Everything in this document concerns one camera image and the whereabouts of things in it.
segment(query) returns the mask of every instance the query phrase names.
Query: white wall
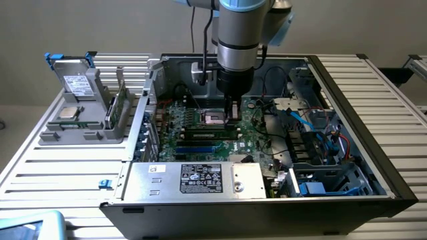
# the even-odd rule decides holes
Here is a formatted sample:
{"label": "white wall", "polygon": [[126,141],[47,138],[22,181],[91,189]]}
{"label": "white wall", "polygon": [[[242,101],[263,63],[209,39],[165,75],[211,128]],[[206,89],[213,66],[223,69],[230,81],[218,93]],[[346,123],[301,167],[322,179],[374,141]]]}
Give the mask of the white wall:
{"label": "white wall", "polygon": [[[426,9],[427,0],[294,0],[291,30],[270,52],[365,53],[378,66],[401,66],[408,54],[427,54]],[[198,51],[207,18],[199,9]],[[189,53],[190,19],[171,0],[2,0],[0,104],[51,103],[61,84],[46,52]]]}

